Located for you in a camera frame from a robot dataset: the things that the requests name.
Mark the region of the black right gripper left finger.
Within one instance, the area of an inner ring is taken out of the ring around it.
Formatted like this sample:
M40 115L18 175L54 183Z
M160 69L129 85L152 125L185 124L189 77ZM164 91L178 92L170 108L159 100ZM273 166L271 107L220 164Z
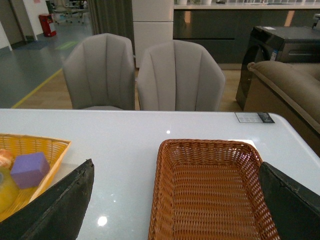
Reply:
M0 223L2 240L75 240L91 199L91 159Z

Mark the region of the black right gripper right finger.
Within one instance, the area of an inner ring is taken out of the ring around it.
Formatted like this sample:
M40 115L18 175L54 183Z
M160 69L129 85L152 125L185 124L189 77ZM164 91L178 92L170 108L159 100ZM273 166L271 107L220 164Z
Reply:
M320 238L320 196L268 162L259 167L264 201L282 240Z

